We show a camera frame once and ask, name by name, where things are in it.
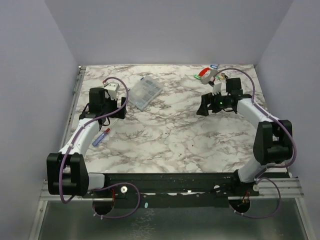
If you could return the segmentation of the keyring bunch with tags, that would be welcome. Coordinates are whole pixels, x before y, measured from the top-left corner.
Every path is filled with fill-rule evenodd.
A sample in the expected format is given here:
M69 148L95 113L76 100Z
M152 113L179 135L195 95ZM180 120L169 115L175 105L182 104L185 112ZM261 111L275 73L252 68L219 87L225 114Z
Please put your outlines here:
M215 81L225 80L227 76L224 73L217 74L219 69L218 65L210 65L200 71L199 74L195 74L193 77L196 80L200 80L203 85L214 83Z

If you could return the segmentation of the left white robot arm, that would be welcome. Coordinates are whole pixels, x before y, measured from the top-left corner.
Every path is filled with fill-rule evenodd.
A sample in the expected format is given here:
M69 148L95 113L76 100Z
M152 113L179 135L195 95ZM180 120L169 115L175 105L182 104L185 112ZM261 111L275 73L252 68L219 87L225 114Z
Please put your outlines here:
M94 137L110 118L126 117L127 98L121 98L118 107L119 84L111 82L104 87L89 90L89 102L79 116L78 126L69 141L57 153L46 159L47 184L51 195L63 193L83 197L93 190L97 196L106 197L111 186L102 173L89 173L84 156Z

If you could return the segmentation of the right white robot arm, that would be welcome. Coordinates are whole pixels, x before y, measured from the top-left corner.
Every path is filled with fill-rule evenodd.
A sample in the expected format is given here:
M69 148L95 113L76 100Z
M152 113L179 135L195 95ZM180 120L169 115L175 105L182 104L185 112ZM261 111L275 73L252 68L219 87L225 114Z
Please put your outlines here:
M236 171L237 179L230 182L229 189L240 196L266 169L276 167L294 156L292 143L292 123L280 120L265 111L250 94L243 93L240 78L226 79L226 95L222 95L220 81L209 81L212 92L201 96L201 104L196 112L208 116L209 111L219 113L230 109L240 114L256 129L253 143L253 158Z

